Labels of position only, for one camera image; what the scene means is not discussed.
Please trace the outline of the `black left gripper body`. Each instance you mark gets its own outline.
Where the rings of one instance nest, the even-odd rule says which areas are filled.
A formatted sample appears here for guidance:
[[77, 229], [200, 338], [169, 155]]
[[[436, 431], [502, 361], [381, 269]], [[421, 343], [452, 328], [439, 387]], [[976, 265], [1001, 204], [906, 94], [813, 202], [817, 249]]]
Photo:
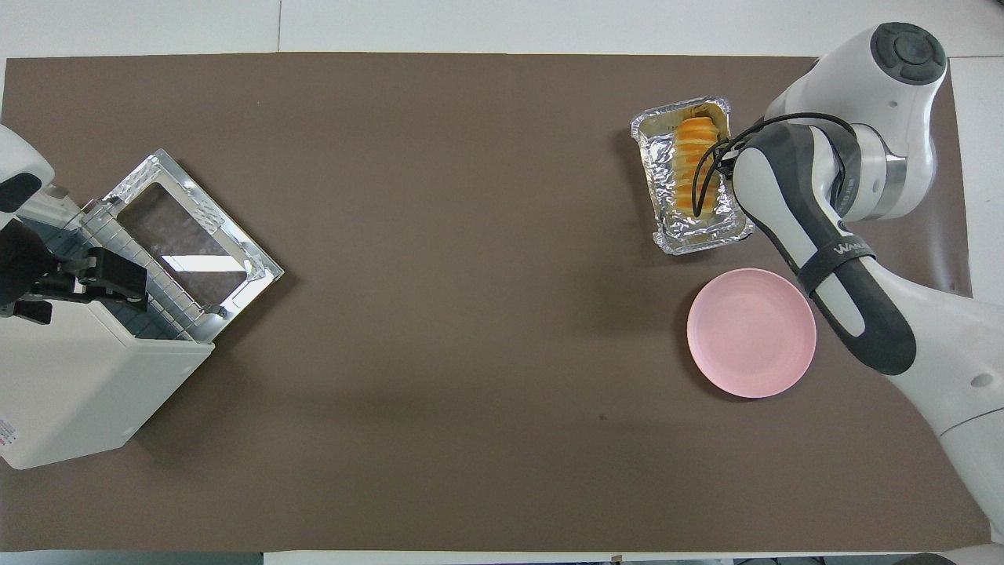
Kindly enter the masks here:
[[21, 221], [0, 229], [0, 308], [21, 300], [47, 275], [65, 278], [71, 259], [54, 254], [41, 236]]

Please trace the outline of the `sliced golden bread loaf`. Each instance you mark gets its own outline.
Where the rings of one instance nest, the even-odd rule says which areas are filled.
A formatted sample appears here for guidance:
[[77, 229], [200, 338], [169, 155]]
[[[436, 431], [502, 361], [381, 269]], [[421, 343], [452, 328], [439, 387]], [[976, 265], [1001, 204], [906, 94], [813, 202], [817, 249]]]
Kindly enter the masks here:
[[705, 155], [716, 143], [718, 128], [710, 117], [686, 118], [675, 129], [673, 203], [689, 217], [709, 218], [718, 203], [721, 177], [710, 171], [713, 158]]

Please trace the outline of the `aluminium foil tray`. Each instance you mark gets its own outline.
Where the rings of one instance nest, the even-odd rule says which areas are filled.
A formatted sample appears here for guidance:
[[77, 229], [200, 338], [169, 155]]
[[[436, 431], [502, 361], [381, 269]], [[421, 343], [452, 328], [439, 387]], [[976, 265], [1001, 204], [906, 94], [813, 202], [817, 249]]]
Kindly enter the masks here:
[[742, 241], [754, 225], [734, 197], [731, 183], [721, 178], [718, 203], [706, 219], [692, 218], [673, 203], [675, 129], [692, 117], [710, 117], [718, 128], [718, 143], [705, 154], [714, 158], [717, 144], [730, 139], [730, 101], [721, 96], [675, 101], [639, 112], [631, 122], [631, 138], [638, 144], [656, 228], [653, 241], [664, 253], [684, 255]]

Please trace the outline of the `glass oven door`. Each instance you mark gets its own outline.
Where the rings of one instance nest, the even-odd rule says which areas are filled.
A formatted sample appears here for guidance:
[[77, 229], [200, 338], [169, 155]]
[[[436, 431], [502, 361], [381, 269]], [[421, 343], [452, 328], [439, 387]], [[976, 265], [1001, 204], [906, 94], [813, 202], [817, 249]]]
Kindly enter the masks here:
[[286, 274], [164, 149], [98, 200], [105, 246], [143, 265], [148, 294], [182, 330], [214, 333]]

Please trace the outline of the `white toaster oven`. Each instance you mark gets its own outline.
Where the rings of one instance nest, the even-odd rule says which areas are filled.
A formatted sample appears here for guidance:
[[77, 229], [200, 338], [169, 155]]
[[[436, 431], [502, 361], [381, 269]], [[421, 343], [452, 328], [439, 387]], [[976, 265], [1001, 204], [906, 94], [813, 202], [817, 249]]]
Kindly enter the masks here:
[[[56, 254], [91, 247], [70, 202], [26, 206], [19, 218]], [[26, 469], [123, 446], [210, 356], [218, 333], [135, 337], [98, 301], [53, 301], [48, 325], [0, 318], [0, 458]]]

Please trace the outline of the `pink round plate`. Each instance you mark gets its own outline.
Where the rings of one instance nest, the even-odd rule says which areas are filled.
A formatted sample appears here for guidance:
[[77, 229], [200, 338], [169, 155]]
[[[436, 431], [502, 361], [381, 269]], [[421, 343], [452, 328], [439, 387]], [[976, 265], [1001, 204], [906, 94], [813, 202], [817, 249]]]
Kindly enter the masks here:
[[788, 279], [759, 268], [716, 276], [687, 315], [687, 346], [705, 378], [744, 399], [781, 394], [799, 383], [817, 351], [817, 323]]

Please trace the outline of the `brown table mat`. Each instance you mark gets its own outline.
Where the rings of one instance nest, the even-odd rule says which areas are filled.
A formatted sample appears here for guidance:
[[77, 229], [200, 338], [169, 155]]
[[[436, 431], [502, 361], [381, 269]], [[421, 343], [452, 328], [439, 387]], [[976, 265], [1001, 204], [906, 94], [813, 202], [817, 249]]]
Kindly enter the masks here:
[[671, 257], [630, 121], [736, 128], [807, 57], [272, 53], [11, 60], [2, 121], [78, 201], [165, 149], [286, 270], [107, 453], [0, 464], [0, 548], [945, 550], [989, 526], [817, 318], [760, 401], [686, 322], [761, 233]]

